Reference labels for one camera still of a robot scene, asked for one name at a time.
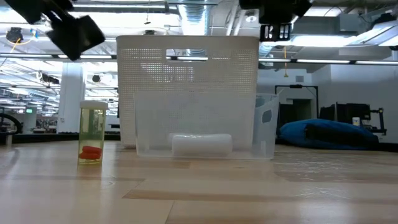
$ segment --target blue duffel bag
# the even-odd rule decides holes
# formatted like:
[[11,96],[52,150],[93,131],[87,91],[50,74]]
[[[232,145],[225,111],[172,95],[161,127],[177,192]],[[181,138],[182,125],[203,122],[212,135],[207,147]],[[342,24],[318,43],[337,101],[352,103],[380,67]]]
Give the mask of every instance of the blue duffel bag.
[[324,119],[287,123],[280,128],[279,137],[296,146],[319,149],[367,150],[379,142],[367,129]]

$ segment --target white lid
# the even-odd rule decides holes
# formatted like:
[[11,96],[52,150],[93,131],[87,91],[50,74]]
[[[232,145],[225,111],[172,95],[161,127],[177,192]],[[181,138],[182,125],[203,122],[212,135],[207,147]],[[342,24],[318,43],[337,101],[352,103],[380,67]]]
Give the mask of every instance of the white lid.
[[95,101],[95,100],[83,100],[80,102],[80,108],[93,109],[93,110],[107,110],[108,103]]

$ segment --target column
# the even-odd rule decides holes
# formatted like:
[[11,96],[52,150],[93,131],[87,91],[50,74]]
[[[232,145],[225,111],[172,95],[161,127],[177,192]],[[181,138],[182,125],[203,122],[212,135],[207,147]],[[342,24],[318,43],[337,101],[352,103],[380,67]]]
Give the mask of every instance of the column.
[[23,117],[24,127],[22,131],[24,134],[32,134],[31,129],[36,127],[37,107],[26,107]]
[[79,132],[80,101],[85,99],[86,77],[80,63],[64,63],[62,68],[57,133]]

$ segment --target orange object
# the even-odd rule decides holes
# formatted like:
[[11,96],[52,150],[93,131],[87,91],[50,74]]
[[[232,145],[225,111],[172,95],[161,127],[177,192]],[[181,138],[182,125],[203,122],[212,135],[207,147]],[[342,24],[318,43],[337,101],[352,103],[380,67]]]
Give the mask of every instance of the orange object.
[[79,158],[80,159],[100,159],[101,158],[101,154],[98,153],[87,153],[87,152],[82,152],[79,154]]
[[102,154],[102,149],[93,146],[83,146],[83,152]]

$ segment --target clear plastic container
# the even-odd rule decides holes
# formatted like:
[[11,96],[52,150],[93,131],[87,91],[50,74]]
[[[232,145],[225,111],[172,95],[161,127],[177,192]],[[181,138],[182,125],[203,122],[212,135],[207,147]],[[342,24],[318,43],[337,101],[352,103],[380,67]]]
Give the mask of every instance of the clear plastic container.
[[134,102],[139,156],[274,157],[277,95],[139,91]]
[[107,109],[104,102],[80,102],[79,165],[102,162]]

